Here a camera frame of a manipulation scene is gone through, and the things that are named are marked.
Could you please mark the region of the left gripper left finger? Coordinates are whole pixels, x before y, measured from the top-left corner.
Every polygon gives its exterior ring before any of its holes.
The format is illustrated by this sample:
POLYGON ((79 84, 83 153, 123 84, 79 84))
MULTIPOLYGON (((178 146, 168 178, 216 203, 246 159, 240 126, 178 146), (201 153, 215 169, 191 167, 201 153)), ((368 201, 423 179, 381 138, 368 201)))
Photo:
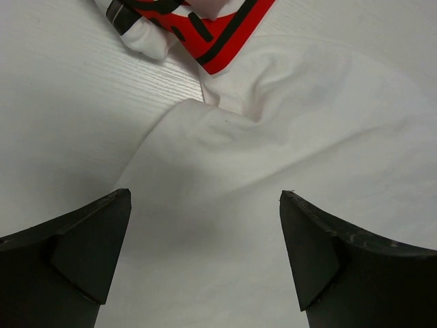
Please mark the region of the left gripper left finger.
POLYGON ((118 189, 1 237, 2 327, 94 327, 107 302, 131 213, 118 189))

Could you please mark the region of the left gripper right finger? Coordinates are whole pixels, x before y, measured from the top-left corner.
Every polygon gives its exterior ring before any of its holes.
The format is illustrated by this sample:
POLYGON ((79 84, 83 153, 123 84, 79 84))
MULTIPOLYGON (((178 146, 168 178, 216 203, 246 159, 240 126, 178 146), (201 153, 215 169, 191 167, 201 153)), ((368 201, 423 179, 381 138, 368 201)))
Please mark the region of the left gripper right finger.
POLYGON ((436 252, 385 238, 284 191, 280 219, 310 327, 435 327, 436 252))

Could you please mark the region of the white t shirt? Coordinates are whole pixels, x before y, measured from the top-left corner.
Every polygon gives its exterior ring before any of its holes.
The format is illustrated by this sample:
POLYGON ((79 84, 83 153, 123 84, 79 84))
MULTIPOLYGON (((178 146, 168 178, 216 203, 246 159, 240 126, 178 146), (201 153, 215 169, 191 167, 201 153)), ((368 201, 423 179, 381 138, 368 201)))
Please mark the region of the white t shirt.
POLYGON ((256 38, 201 77, 118 181, 132 214, 98 327, 306 327, 283 190, 436 247, 436 83, 345 48, 256 38))

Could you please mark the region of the red printed t shirt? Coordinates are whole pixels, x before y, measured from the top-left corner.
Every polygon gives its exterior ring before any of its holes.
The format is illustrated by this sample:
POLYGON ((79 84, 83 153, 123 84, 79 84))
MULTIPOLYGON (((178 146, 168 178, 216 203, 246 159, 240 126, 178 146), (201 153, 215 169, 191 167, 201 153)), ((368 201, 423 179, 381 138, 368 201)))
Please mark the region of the red printed t shirt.
POLYGON ((211 1, 207 14, 192 1, 97 1, 132 51, 162 61, 180 42, 210 75, 222 72, 252 36, 273 0, 211 1))

